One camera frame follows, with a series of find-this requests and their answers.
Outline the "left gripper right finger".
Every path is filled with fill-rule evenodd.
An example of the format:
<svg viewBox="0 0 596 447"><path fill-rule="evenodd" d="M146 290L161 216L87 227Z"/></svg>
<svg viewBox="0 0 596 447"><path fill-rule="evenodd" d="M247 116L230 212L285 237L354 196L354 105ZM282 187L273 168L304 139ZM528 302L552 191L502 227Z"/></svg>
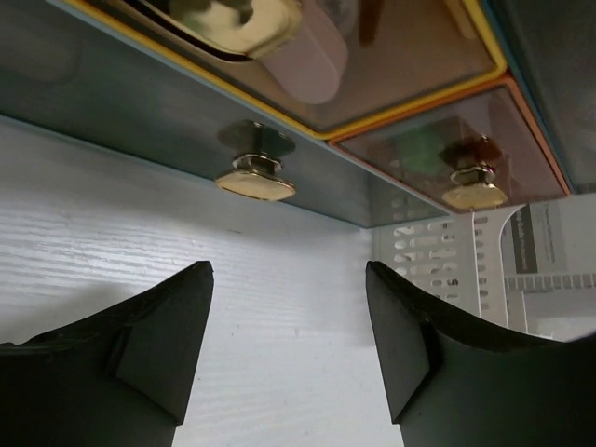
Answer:
<svg viewBox="0 0 596 447"><path fill-rule="evenodd" d="M591 446L595 338L515 332L366 266L391 421L407 446Z"/></svg>

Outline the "teal drawer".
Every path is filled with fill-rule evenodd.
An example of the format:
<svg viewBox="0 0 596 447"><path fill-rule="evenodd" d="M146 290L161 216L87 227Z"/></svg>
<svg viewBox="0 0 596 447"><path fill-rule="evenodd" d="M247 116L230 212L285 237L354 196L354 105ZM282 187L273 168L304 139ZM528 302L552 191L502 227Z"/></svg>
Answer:
<svg viewBox="0 0 596 447"><path fill-rule="evenodd" d="M214 180L246 153L281 163L291 205L363 227L442 210L46 1L1 5L3 116Z"/></svg>

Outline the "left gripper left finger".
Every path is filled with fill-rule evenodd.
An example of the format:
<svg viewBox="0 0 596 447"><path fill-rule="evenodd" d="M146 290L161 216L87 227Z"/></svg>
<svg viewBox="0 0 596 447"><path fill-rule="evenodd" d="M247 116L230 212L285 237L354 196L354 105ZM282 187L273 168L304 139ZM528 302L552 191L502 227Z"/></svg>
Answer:
<svg viewBox="0 0 596 447"><path fill-rule="evenodd" d="M213 294L207 261L127 300L1 346L5 446L170 446Z"/></svg>

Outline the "orange drawer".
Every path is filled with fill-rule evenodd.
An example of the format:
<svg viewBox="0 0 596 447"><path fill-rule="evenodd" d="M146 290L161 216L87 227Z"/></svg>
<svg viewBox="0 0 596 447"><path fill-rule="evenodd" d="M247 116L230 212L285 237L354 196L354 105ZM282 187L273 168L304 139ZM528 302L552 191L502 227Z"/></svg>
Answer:
<svg viewBox="0 0 596 447"><path fill-rule="evenodd" d="M389 139L446 118L462 136L440 155L446 176L402 176L391 166ZM570 195L562 169L510 74L349 131L331 146L450 212L491 210Z"/></svg>

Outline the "yellow drawer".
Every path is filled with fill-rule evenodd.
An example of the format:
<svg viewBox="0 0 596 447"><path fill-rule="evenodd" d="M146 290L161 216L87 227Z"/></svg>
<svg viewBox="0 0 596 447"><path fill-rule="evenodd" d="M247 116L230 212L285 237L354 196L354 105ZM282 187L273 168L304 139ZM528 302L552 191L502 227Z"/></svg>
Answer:
<svg viewBox="0 0 596 447"><path fill-rule="evenodd" d="M344 38L336 95L294 99L262 64L317 3ZM315 138L329 140L499 77L506 59L475 1L75 1L85 14Z"/></svg>

